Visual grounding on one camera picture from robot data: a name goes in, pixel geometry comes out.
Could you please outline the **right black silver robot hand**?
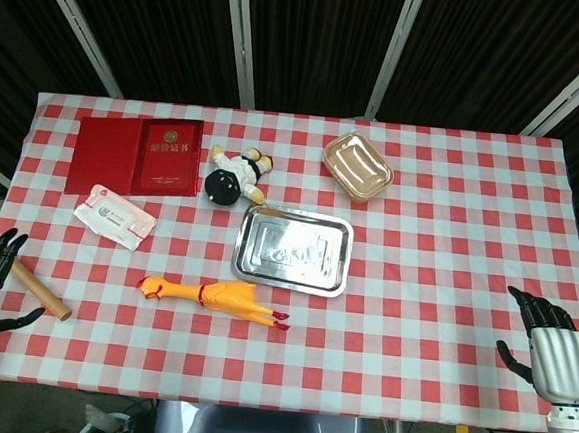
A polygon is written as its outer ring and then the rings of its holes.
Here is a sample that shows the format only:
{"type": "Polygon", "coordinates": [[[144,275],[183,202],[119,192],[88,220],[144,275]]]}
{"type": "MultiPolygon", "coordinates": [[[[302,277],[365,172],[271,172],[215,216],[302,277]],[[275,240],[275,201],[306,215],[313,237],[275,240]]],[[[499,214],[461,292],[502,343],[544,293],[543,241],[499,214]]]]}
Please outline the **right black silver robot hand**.
{"type": "Polygon", "coordinates": [[[508,288],[521,312],[531,365],[517,361],[504,341],[496,347],[505,367],[552,405],[579,405],[579,331],[565,309],[541,296],[508,288]]]}

